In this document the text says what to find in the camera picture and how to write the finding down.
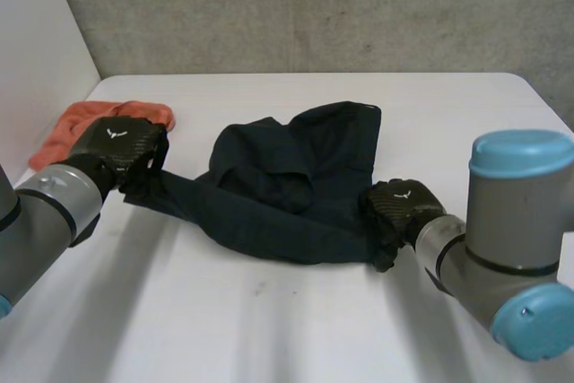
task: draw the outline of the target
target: gray wall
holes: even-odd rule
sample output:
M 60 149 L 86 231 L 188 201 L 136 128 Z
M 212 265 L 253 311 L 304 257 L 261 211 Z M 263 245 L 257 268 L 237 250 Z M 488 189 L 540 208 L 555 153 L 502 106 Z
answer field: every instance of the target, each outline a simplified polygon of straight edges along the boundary
M 507 71 L 574 126 L 573 0 L 68 1 L 102 77 Z

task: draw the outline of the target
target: orange cloth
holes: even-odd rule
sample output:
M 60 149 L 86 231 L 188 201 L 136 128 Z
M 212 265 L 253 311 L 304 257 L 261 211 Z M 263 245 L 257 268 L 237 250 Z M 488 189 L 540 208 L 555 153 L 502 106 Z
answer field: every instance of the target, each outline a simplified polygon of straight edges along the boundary
M 101 117 L 147 118 L 152 123 L 162 123 L 168 131 L 176 125 L 171 108 L 160 103 L 129 102 L 76 102 L 57 120 L 52 134 L 39 151 L 30 157 L 28 164 L 33 170 L 41 170 L 50 163 L 64 160 L 77 139 L 94 120 Z

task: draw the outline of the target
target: black garment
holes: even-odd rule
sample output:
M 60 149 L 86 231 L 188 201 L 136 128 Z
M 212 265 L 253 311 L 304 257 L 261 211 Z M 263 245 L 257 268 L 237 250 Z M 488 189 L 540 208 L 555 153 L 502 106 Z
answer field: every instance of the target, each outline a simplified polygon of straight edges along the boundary
M 254 257 L 369 262 L 381 238 L 359 197 L 372 186 L 379 126 L 379 108 L 352 102 L 311 109 L 287 126 L 272 118 L 228 126 L 203 176 L 156 172 L 126 202 L 197 223 Z

